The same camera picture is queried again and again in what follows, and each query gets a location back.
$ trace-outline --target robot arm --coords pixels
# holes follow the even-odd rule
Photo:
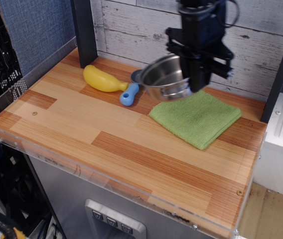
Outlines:
[[[238,6],[235,0],[230,1]],[[178,10],[182,29],[166,30],[167,49],[180,57],[183,77],[189,78],[191,91],[197,92],[209,84],[211,73],[226,79],[232,69],[234,55],[222,43],[227,28],[226,0],[180,0]]]

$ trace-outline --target control panel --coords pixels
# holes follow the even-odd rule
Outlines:
[[[116,238],[114,235],[127,234],[129,239],[146,239],[146,227],[135,219],[87,199],[85,210],[94,239]]]

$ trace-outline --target screw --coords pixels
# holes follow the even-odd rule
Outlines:
[[[243,191],[238,190],[238,191],[237,191],[237,195],[238,195],[238,196],[243,196]]]

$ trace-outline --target button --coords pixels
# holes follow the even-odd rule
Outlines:
[[[122,224],[122,230],[128,234],[133,234],[133,229],[131,229],[129,226],[126,226]]]
[[[114,219],[111,219],[111,218],[109,218],[109,217],[106,217],[106,219],[107,219],[107,223],[109,224],[109,225],[111,225],[111,226],[113,226],[113,227],[117,227],[117,222],[114,220]]]
[[[94,210],[92,210],[92,212],[93,212],[94,218],[97,218],[98,220],[101,220],[101,221],[103,220],[103,215],[101,213],[96,212]]]

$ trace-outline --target blue plastic handle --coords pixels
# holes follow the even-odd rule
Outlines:
[[[131,83],[127,90],[125,90],[121,96],[120,101],[124,106],[131,106],[134,102],[135,95],[140,90],[140,86],[135,83]]]

